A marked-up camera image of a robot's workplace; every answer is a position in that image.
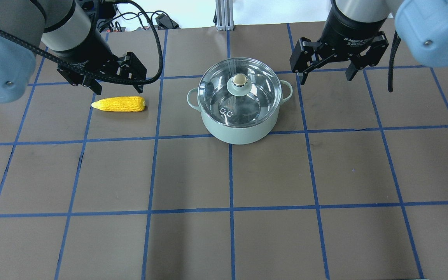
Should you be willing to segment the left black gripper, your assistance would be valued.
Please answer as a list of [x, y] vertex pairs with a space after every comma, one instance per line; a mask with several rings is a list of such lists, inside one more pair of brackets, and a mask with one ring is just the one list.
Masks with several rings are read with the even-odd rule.
[[[56, 51], [56, 56], [68, 64], [95, 75], [119, 75], [124, 79], [145, 80], [147, 69], [135, 53], [127, 52], [122, 57], [114, 55], [100, 33], [90, 33], [78, 46]], [[100, 96], [102, 86], [91, 75], [83, 75], [73, 69], [57, 65], [57, 72], [71, 85], [82, 85]]]

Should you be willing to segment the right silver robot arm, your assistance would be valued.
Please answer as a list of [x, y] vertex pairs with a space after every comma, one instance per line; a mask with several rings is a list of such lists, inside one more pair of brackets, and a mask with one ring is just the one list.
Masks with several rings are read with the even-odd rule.
[[448, 66], [448, 0], [333, 0], [320, 39], [299, 38], [289, 62], [304, 84], [313, 70], [349, 61], [345, 75], [351, 81], [358, 71], [376, 66], [391, 47], [391, 91], [401, 42], [421, 65]]

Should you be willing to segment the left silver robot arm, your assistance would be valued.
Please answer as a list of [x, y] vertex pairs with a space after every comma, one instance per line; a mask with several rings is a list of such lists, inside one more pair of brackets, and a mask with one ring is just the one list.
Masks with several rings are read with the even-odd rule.
[[147, 69], [132, 53], [112, 53], [97, 29], [97, 16], [78, 0], [0, 0], [0, 103], [21, 98], [36, 57], [57, 65], [72, 86], [102, 93], [100, 82], [132, 85], [142, 92]]

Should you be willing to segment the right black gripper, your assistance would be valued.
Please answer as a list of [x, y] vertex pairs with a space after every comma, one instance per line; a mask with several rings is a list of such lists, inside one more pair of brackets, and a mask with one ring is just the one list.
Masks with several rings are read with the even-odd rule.
[[384, 21], [355, 21], [338, 8], [331, 8], [319, 41], [313, 42], [305, 37], [297, 40], [289, 59], [291, 71], [297, 74], [300, 84], [304, 85], [308, 75], [323, 67], [324, 59], [328, 56], [336, 53], [337, 58], [341, 59], [354, 54], [345, 71], [347, 81], [352, 81], [359, 70], [376, 66], [388, 48], [385, 32], [379, 31]]

